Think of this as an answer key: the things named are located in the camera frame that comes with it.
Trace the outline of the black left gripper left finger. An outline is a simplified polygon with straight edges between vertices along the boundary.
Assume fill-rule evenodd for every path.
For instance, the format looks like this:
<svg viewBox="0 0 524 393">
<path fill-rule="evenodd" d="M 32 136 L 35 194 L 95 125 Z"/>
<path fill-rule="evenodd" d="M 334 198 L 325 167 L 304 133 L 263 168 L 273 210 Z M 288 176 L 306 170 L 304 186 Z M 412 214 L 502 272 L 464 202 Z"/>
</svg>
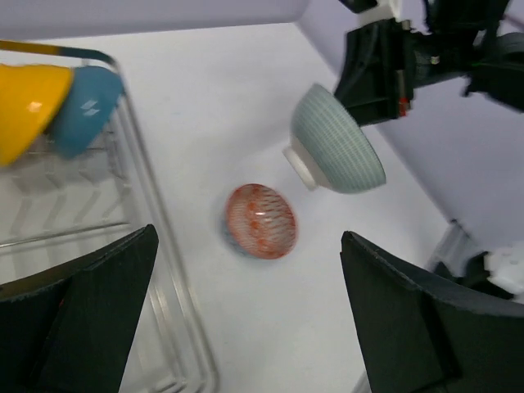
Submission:
<svg viewBox="0 0 524 393">
<path fill-rule="evenodd" d="M 151 224 L 1 286 L 3 392 L 117 392 L 155 265 Z"/>
</svg>

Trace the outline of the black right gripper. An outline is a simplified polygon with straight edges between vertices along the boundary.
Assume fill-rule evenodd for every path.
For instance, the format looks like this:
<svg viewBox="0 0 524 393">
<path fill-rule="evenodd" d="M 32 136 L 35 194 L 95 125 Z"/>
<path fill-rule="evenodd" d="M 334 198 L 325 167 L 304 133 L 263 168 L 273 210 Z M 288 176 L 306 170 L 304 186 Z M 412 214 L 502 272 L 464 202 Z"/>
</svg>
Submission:
<svg viewBox="0 0 524 393">
<path fill-rule="evenodd" d="M 464 76 L 471 35 L 424 34 L 409 20 L 380 20 L 346 34 L 346 55 L 335 98 L 359 125 L 407 115 L 417 88 Z"/>
</svg>

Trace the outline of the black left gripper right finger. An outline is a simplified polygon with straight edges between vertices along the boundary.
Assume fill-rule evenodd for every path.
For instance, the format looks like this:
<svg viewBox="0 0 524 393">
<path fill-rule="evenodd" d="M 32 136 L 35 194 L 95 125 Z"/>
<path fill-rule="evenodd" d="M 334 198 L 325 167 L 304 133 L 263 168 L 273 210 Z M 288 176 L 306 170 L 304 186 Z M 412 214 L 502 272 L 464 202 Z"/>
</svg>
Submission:
<svg viewBox="0 0 524 393">
<path fill-rule="evenodd" d="M 410 264 L 357 233 L 341 267 L 373 392 L 521 392 L 523 306 Z"/>
</svg>

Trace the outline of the pale green ribbed bowl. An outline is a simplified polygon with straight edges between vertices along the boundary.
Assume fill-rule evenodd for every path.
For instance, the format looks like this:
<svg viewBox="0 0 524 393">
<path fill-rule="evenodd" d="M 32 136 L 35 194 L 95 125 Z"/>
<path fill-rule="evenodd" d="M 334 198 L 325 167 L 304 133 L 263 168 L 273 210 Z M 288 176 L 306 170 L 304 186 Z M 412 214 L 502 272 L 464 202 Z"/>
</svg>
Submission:
<svg viewBox="0 0 524 393">
<path fill-rule="evenodd" d="M 340 194 L 357 194 L 386 183 L 386 172 L 353 117 L 320 84 L 312 84 L 291 116 L 283 155 L 302 183 Z"/>
</svg>

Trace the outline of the blue white orange bowl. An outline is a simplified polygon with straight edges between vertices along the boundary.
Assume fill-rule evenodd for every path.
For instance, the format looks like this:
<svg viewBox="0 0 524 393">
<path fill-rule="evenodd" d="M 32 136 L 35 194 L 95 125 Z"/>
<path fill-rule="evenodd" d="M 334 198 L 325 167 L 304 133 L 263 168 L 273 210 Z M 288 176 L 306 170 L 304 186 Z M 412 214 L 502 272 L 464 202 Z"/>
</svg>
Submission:
<svg viewBox="0 0 524 393">
<path fill-rule="evenodd" d="M 237 187 L 224 208 L 225 226 L 248 255 L 276 260 L 296 244 L 298 226 L 286 199 L 270 187 L 248 183 Z"/>
</svg>

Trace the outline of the yellow plastic bowl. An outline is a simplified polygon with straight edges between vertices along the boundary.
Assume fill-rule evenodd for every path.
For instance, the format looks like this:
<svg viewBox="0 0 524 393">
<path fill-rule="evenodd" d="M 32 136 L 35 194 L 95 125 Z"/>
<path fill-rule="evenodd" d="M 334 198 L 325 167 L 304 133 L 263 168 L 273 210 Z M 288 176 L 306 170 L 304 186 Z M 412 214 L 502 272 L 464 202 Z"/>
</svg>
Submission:
<svg viewBox="0 0 524 393">
<path fill-rule="evenodd" d="M 1 65 L 1 165 L 9 165 L 52 122 L 74 80 L 57 65 Z"/>
</svg>

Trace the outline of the blue ceramic bowl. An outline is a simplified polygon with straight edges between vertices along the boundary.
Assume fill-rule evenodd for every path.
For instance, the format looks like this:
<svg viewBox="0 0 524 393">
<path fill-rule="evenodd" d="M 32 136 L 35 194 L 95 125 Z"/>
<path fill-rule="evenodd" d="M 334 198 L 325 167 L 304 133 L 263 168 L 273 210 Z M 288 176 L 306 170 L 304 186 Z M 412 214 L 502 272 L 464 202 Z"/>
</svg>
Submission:
<svg viewBox="0 0 524 393">
<path fill-rule="evenodd" d="M 66 159 L 84 153 L 109 121 L 123 91 L 122 79 L 111 70 L 75 67 L 70 91 L 48 129 L 56 153 Z"/>
</svg>

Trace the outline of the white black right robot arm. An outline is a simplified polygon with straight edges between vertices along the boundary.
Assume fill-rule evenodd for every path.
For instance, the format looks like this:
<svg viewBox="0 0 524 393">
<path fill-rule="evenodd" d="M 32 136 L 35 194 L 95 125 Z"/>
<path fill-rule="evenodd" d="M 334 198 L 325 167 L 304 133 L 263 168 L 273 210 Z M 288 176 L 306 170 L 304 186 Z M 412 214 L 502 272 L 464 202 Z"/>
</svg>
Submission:
<svg viewBox="0 0 524 393">
<path fill-rule="evenodd" d="M 506 1 L 426 1 L 424 30 L 399 1 L 348 1 L 337 100 L 380 125 L 437 205 L 522 289 L 508 246 L 523 236 L 523 33 L 501 33 Z"/>
</svg>

